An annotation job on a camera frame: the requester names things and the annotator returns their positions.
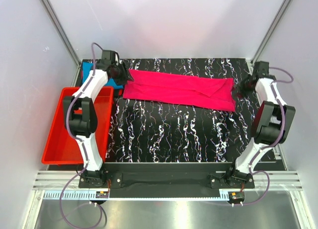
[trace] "cable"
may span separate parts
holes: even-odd
[[[83,92],[85,91],[85,89],[88,87],[88,85],[90,84],[90,82],[93,80],[93,78],[94,78],[94,76],[95,76],[95,72],[96,72],[96,57],[95,57],[94,45],[96,45],[96,46],[99,47],[101,50],[103,50],[103,48],[102,48],[99,44],[94,43],[94,42],[91,44],[91,51],[92,51],[92,55],[93,55],[93,73],[92,73],[92,76],[91,76],[90,79],[87,81],[87,84],[83,87],[82,92],[80,92],[80,93],[71,101],[70,106],[69,106],[69,108],[68,108],[68,110],[67,110],[67,114],[66,114],[66,129],[67,129],[67,131],[68,131],[68,133],[69,133],[69,135],[70,135],[71,138],[73,138],[74,140],[78,140],[78,141],[81,142],[81,146],[82,146],[82,148],[83,148],[83,151],[84,151],[84,154],[85,154],[85,161],[86,161],[86,162],[85,162],[85,167],[84,167],[80,172],[78,172],[75,176],[73,176],[73,177],[65,184],[64,188],[63,188],[62,191],[61,191],[61,195],[60,195],[60,198],[59,198],[59,206],[60,206],[60,211],[61,211],[62,218],[64,219],[64,221],[65,221],[69,226],[71,226],[71,227],[73,227],[73,228],[76,228],[76,229],[94,229],[94,228],[96,228],[96,227],[99,225],[99,223],[101,222],[103,213],[106,214],[105,211],[104,211],[104,209],[103,209],[99,204],[95,203],[94,205],[95,205],[95,206],[98,206],[98,208],[99,208],[99,210],[100,210],[100,217],[99,217],[98,222],[97,222],[94,226],[92,226],[92,227],[89,227],[89,228],[81,228],[81,227],[77,227],[77,226],[73,225],[72,223],[70,223],[70,222],[68,221],[68,219],[66,218],[66,215],[65,215],[64,212],[63,212],[63,208],[62,208],[62,196],[63,196],[64,191],[66,190],[67,186],[68,186],[77,176],[80,176],[80,175],[87,169],[87,167],[88,167],[88,156],[87,156],[87,151],[86,151],[85,145],[84,145],[82,139],[80,139],[80,138],[74,136],[74,135],[71,133],[69,119],[70,119],[71,110],[72,110],[72,108],[73,108],[75,102],[76,102],[77,99],[83,94]]]
[[[275,80],[275,81],[273,81],[273,82],[271,83],[271,89],[272,89],[272,91],[273,91],[273,94],[274,94],[274,96],[275,96],[275,98],[276,98],[276,101],[277,101],[277,103],[278,103],[278,105],[279,105],[279,108],[280,108],[280,110],[281,110],[281,114],[282,114],[282,124],[281,124],[280,132],[279,132],[279,135],[278,135],[277,139],[276,139],[271,145],[262,147],[262,148],[254,155],[254,157],[251,159],[251,161],[250,161],[250,163],[249,163],[249,166],[250,166],[250,167],[249,167],[249,173],[250,173],[251,175],[256,175],[256,174],[258,174],[258,173],[264,173],[264,174],[266,175],[266,177],[267,177],[267,186],[266,186],[265,192],[264,192],[264,194],[263,194],[259,199],[255,200],[255,201],[253,201],[253,202],[250,202],[250,203],[244,203],[244,205],[253,205],[253,204],[255,204],[255,203],[258,203],[258,202],[261,201],[261,200],[265,197],[265,195],[267,194],[267,192],[268,192],[268,190],[269,190],[269,185],[270,185],[270,178],[269,178],[268,173],[267,173],[266,171],[264,171],[264,170],[259,170],[259,171],[256,171],[256,172],[252,172],[251,166],[252,166],[254,160],[257,158],[257,156],[258,156],[264,149],[273,148],[273,147],[275,147],[276,145],[278,145],[278,143],[280,142],[280,140],[282,139],[282,136],[283,136],[283,134],[284,134],[284,128],[285,128],[285,113],[284,113],[284,107],[283,107],[283,104],[280,102],[280,100],[277,98],[277,92],[275,91],[275,88],[274,88],[273,84],[274,84],[274,83],[277,83],[277,82],[292,83],[292,82],[294,81],[294,77],[293,77],[289,72],[287,72],[287,71],[284,70],[284,69],[276,68],[276,67],[270,67],[270,69],[275,69],[275,70],[279,70],[279,71],[282,71],[282,72],[286,73],[286,74],[291,78],[291,80],[290,80],[290,81],[286,81],[286,80]]]

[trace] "marble pattern tabletop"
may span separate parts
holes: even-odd
[[[245,59],[125,59],[127,68],[241,81]],[[232,162],[250,141],[256,93],[236,101],[235,112],[155,101],[115,100],[107,162]],[[275,161],[273,151],[262,161]]]

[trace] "black tabletop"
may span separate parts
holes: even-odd
[[[241,81],[245,59],[126,59],[130,69]],[[232,162],[250,141],[259,108],[256,93],[236,101],[236,111],[116,98],[107,162]],[[274,161],[273,151],[262,161]]]

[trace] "red fabric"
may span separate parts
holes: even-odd
[[[222,111],[235,111],[233,78],[204,78],[130,69],[124,98],[194,105]]]

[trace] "red tray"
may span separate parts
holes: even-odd
[[[62,90],[58,106],[55,111],[51,130],[46,141],[42,156],[43,164],[79,164],[83,163],[80,149],[64,127],[63,98],[71,96],[79,87],[66,87]],[[99,154],[105,162],[108,130],[110,124],[111,108],[113,104],[114,88],[105,86],[98,94],[94,107],[97,114],[98,125],[96,130],[96,143]]]

